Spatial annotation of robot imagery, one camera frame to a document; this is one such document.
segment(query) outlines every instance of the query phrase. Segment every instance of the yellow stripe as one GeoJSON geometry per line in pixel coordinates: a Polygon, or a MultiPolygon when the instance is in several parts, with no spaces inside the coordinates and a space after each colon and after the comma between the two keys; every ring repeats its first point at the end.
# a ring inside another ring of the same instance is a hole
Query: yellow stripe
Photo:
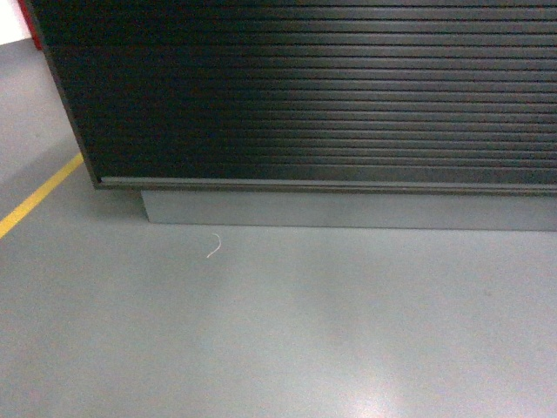
{"type": "Polygon", "coordinates": [[[62,167],[50,179],[46,180],[43,185],[36,189],[26,200],[23,201],[16,209],[13,210],[8,216],[0,220],[0,239],[11,231],[11,229],[19,223],[19,221],[31,212],[35,206],[43,201],[50,192],[57,188],[66,177],[68,177],[81,163],[84,162],[83,156],[79,153],[71,161],[62,167]]]}

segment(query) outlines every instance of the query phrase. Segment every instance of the red object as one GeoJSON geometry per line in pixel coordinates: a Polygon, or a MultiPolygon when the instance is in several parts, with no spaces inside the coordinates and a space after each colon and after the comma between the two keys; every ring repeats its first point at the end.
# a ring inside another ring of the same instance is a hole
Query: red object
{"type": "Polygon", "coordinates": [[[25,19],[25,22],[27,23],[27,27],[29,28],[29,32],[31,32],[31,37],[33,38],[33,42],[35,43],[35,46],[37,47],[38,50],[41,50],[43,47],[41,46],[41,41],[38,38],[37,31],[35,30],[35,26],[33,25],[33,21],[31,19],[31,14],[29,13],[27,6],[25,5],[25,1],[17,0],[17,2],[19,3],[19,8],[23,13],[23,18],[25,19]]]}

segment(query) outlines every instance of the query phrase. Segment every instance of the white thread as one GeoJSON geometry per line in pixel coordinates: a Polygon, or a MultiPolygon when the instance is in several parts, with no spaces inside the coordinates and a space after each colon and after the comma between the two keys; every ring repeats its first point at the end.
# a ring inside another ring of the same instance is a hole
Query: white thread
{"type": "Polygon", "coordinates": [[[222,241],[220,240],[220,237],[218,236],[217,233],[212,233],[211,235],[214,235],[215,237],[218,238],[218,247],[215,248],[213,251],[211,251],[209,253],[209,255],[207,255],[207,258],[211,257],[214,253],[216,253],[218,250],[220,250],[220,246],[222,245],[222,241]]]}

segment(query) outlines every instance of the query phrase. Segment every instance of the black roller shutter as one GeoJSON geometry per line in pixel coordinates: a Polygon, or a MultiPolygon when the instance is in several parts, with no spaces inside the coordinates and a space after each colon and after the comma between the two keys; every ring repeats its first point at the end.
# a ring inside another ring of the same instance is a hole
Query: black roller shutter
{"type": "Polygon", "coordinates": [[[555,1],[30,6],[97,185],[557,189],[555,1]]]}

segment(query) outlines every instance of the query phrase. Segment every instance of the epoxy floor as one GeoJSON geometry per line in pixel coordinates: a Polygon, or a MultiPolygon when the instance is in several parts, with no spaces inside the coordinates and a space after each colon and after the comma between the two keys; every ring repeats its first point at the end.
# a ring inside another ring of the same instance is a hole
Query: epoxy floor
{"type": "MultiPolygon", "coordinates": [[[[30,41],[0,71],[4,217],[77,146],[30,41]]],[[[557,233],[153,225],[81,166],[0,240],[3,418],[549,418],[555,376],[557,233]]]]}

